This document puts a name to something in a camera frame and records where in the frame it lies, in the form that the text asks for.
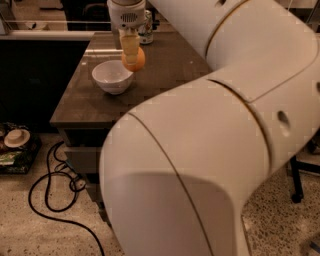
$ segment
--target small bowl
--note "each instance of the small bowl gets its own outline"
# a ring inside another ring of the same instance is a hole
[[[133,72],[127,70],[121,60],[109,60],[97,65],[92,70],[92,77],[102,90],[116,95],[130,86]]]

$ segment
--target robot arm seam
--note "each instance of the robot arm seam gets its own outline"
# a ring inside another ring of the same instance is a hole
[[[197,218],[197,220],[198,220],[199,226],[200,226],[200,228],[201,228],[201,230],[202,230],[202,233],[203,233],[204,238],[205,238],[205,240],[206,240],[206,243],[207,243],[207,245],[208,245],[208,249],[209,249],[209,251],[210,251],[210,255],[211,255],[211,256],[214,256],[213,250],[212,250],[212,247],[211,247],[211,244],[210,244],[210,241],[209,241],[207,232],[206,232],[205,227],[204,227],[204,225],[203,225],[203,221],[202,221],[202,219],[201,219],[201,217],[200,217],[200,214],[199,214],[199,212],[197,211],[197,208],[196,208],[196,206],[195,206],[195,204],[194,204],[194,202],[193,202],[193,200],[192,200],[192,197],[191,197],[191,195],[190,195],[190,193],[189,193],[186,185],[184,184],[181,176],[179,175],[177,169],[175,168],[173,162],[171,161],[170,157],[168,156],[168,154],[166,153],[166,151],[164,150],[164,148],[162,147],[162,145],[160,144],[160,142],[157,140],[157,138],[153,135],[153,133],[151,132],[151,130],[150,130],[137,116],[135,116],[134,114],[132,114],[132,113],[130,113],[130,112],[129,112],[128,114],[129,114],[130,116],[132,116],[133,118],[135,118],[135,119],[144,127],[144,129],[145,129],[145,130],[149,133],[149,135],[153,138],[153,140],[155,141],[155,143],[158,145],[158,147],[160,148],[160,150],[162,151],[162,153],[163,153],[163,154],[165,155],[165,157],[167,158],[169,164],[171,165],[172,169],[174,170],[174,172],[175,172],[175,174],[176,174],[176,176],[177,176],[177,178],[178,178],[178,180],[179,180],[179,182],[180,182],[180,184],[181,184],[181,186],[182,186],[182,189],[183,189],[184,192],[186,193],[186,196],[187,196],[187,198],[188,198],[188,200],[189,200],[189,202],[190,202],[190,204],[191,204],[191,207],[192,207],[192,209],[193,209],[193,211],[194,211],[194,213],[195,213],[195,215],[196,215],[196,218]]]
[[[244,0],[241,3],[239,3],[238,5],[236,5],[220,22],[219,24],[217,24],[217,26],[215,27],[214,31],[212,32],[212,35],[210,36],[209,40],[208,40],[208,44],[205,50],[205,58],[207,59],[208,56],[208,52],[209,52],[209,47],[213,41],[213,38],[215,37],[215,35],[218,33],[219,29],[221,28],[221,26],[223,25],[223,23],[230,17],[232,16],[232,14],[239,8],[241,7],[244,3],[248,2],[250,0]]]

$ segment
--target floor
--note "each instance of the floor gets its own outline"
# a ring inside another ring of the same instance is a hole
[[[61,141],[58,134],[40,134],[40,138],[43,145],[28,174],[0,176],[0,256],[100,255],[96,241],[86,230],[44,219],[30,209],[29,190],[47,172],[45,161],[50,147]],[[63,147],[58,157],[65,158]],[[50,164],[54,167],[57,162],[52,159]],[[301,176],[305,198],[300,204],[290,199],[292,179],[285,168],[262,184],[246,204],[243,219],[252,255],[320,255],[310,247],[311,242],[320,245],[320,177],[304,173]],[[67,212],[49,213],[43,203],[45,184],[41,182],[34,192],[32,202],[36,209],[88,226],[99,238],[105,255],[123,255],[86,191],[80,193],[77,203]],[[54,177],[52,184],[51,205],[66,206],[72,197],[68,181]]]

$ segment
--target black cable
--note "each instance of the black cable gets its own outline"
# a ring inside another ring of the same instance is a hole
[[[48,170],[48,173],[43,175],[42,177],[40,177],[32,185],[32,187],[31,187],[31,189],[29,191],[29,195],[28,195],[29,206],[36,214],[38,214],[39,216],[41,216],[43,218],[46,218],[46,219],[49,219],[49,220],[54,220],[54,221],[59,221],[59,222],[63,222],[63,223],[69,223],[69,224],[73,224],[73,225],[79,226],[81,228],[84,228],[85,230],[87,230],[94,237],[94,239],[96,240],[96,242],[97,242],[97,244],[99,246],[101,255],[104,256],[105,254],[104,254],[103,248],[101,246],[101,243],[100,243],[98,237],[96,236],[96,234],[91,229],[89,229],[88,227],[86,227],[85,225],[83,225],[81,223],[78,223],[78,222],[75,222],[75,221],[72,221],[72,220],[64,220],[64,219],[59,219],[59,218],[55,218],[55,217],[51,217],[51,216],[45,215],[45,214],[39,212],[38,210],[36,210],[34,208],[33,204],[32,204],[32,193],[33,193],[33,190],[35,189],[35,187],[42,180],[44,180],[46,178],[47,178],[48,182],[47,182],[46,193],[45,193],[45,204],[46,204],[47,208],[52,212],[63,212],[63,211],[66,211],[66,210],[70,209],[74,205],[74,203],[76,202],[76,200],[78,198],[78,195],[79,195],[79,192],[82,191],[85,188],[85,186],[83,186],[80,189],[77,189],[76,183],[77,183],[77,181],[79,181],[81,179],[81,177],[79,177],[79,175],[76,175],[76,177],[72,177],[69,173],[63,171],[64,169],[69,168],[73,173],[75,173],[75,171],[72,168],[70,168],[70,166],[66,163],[66,161],[60,160],[56,156],[56,152],[57,152],[58,148],[62,144],[63,144],[63,141],[62,142],[58,142],[55,145],[53,145],[50,148],[50,150],[48,151],[48,154],[47,154],[47,170]],[[56,166],[54,172],[51,172],[51,170],[50,170],[50,161],[49,161],[52,151],[53,151],[54,158],[58,162],[60,162],[60,164],[58,164]],[[70,202],[70,204],[68,206],[62,208],[62,209],[54,209],[49,205],[49,194],[50,194],[52,176],[66,176],[66,177],[68,177],[70,179],[69,188],[71,189],[71,191],[74,192],[74,197],[73,197],[72,201]]]

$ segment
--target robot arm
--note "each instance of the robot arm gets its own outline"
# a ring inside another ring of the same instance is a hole
[[[250,255],[245,202],[320,126],[319,41],[273,0],[150,2],[215,71],[110,131],[100,185],[114,232],[128,256]]]

